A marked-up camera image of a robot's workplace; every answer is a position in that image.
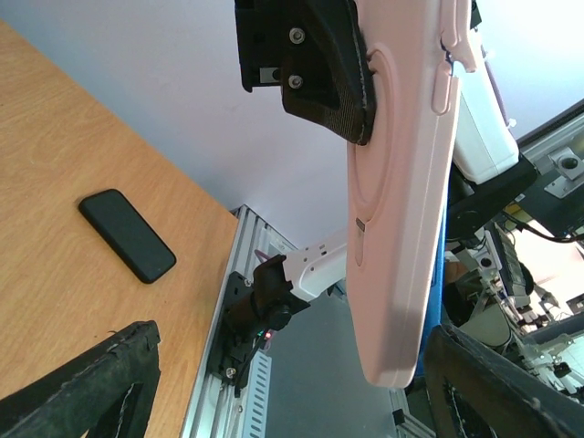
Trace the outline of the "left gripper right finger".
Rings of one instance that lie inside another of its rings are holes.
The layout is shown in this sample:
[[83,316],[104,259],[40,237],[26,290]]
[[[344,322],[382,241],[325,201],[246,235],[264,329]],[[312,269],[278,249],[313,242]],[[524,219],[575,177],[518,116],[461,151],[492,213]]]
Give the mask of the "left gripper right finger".
[[436,435],[465,437],[469,412],[498,437],[581,437],[583,406],[451,325],[423,355]]

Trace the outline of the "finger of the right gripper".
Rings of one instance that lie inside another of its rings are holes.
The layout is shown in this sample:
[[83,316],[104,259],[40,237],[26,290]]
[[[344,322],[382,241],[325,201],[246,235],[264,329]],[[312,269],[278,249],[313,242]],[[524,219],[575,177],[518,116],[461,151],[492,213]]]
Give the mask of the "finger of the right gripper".
[[285,112],[316,123],[346,141],[365,145],[377,109],[358,10],[353,1],[286,1],[290,41],[282,62]]

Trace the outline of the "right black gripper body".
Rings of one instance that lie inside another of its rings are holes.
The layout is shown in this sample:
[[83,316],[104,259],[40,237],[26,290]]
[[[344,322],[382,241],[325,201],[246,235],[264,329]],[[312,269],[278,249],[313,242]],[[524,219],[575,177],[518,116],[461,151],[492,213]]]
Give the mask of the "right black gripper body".
[[235,1],[241,82],[245,91],[287,86],[287,1]]

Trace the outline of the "pink phone case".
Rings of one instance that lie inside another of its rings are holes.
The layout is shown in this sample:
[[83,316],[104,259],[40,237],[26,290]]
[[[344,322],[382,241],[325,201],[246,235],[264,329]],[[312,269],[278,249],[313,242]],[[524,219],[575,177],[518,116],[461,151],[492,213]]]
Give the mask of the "pink phone case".
[[416,368],[458,121],[473,72],[467,1],[361,1],[377,111],[370,141],[348,147],[347,294],[360,364],[403,388]]

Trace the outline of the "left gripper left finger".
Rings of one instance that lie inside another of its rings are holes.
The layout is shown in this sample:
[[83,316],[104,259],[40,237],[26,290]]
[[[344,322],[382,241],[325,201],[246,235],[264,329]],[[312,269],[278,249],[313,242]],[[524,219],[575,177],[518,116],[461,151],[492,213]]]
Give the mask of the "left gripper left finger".
[[161,371],[155,321],[135,321],[1,400],[3,437],[143,437]]

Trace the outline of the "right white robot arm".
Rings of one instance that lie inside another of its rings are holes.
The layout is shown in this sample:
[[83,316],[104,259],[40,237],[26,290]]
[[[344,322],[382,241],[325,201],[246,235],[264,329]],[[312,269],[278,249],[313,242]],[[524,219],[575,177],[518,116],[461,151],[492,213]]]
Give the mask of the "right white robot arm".
[[[353,1],[237,1],[235,24],[242,86],[278,87],[284,111],[343,140],[365,145],[377,101]],[[254,272],[258,318],[292,315],[346,275],[343,230],[303,250],[277,255]]]

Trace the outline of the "phone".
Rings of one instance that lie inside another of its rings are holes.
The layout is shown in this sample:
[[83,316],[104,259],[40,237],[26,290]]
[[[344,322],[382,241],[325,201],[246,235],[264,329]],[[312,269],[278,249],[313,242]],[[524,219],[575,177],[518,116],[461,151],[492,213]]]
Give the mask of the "phone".
[[174,252],[121,191],[93,193],[78,210],[143,284],[153,284],[176,265]]
[[424,353],[428,347],[430,335],[434,328],[438,327],[442,321],[442,307],[443,307],[443,283],[444,283],[444,265],[445,265],[445,247],[446,247],[446,230],[447,230],[447,209],[448,196],[450,188],[446,184],[443,196],[443,212],[441,216],[437,249],[435,253],[433,276],[431,279],[427,309],[425,313],[425,320],[422,330],[422,341],[420,346],[420,353],[417,362],[416,373],[418,375],[424,374]]

